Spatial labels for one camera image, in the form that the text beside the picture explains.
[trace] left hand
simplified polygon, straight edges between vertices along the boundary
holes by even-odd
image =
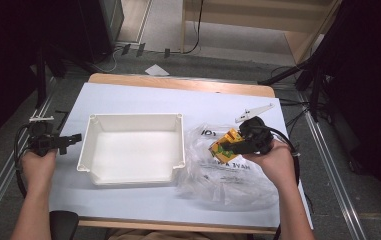
[[[22,157],[22,166],[28,182],[28,193],[49,194],[51,180],[55,171],[57,149],[40,157],[33,152],[27,152]]]

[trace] plastic packaging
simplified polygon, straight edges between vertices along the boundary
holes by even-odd
[[[236,126],[203,124],[185,132],[186,167],[178,190],[223,205],[270,207],[278,201],[277,189],[260,166],[241,155],[222,164],[210,153],[210,145],[230,128]]]

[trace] table surface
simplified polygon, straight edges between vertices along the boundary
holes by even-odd
[[[81,90],[62,135],[85,136],[91,114],[181,113],[184,130],[202,123],[237,127],[234,119],[245,109],[270,103],[276,107],[261,114],[262,119],[286,133],[279,101],[273,97],[273,90],[265,86],[94,74]],[[180,197],[175,186],[97,187],[87,173],[76,170],[81,148],[82,142],[77,143],[58,157],[50,210],[74,211],[82,226],[273,233],[279,224],[278,202],[267,209],[218,206]],[[303,196],[301,184],[299,189]]]

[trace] wooden table edge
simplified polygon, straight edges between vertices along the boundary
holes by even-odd
[[[137,87],[193,90],[257,97],[275,97],[274,90],[269,86],[216,82],[213,79],[188,79],[144,75],[113,75],[95,73],[90,76],[88,82]]]
[[[277,228],[274,227],[239,227],[231,225],[195,224],[195,223],[175,223],[162,221],[141,221],[123,219],[93,219],[81,218],[80,226],[85,227],[105,227],[105,228],[126,228],[126,229],[147,229],[162,231],[187,231],[187,232],[215,232],[215,233],[240,233],[240,234],[274,234]]]

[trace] human hand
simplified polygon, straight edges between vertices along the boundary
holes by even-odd
[[[273,147],[266,155],[251,153],[242,156],[261,166],[265,175],[278,190],[285,186],[297,185],[293,157],[290,154],[289,146],[275,139],[271,144]]]
[[[56,153],[57,149],[52,149],[44,157],[33,152],[27,152],[22,157],[22,167],[28,182],[29,194],[49,194],[55,170]]]

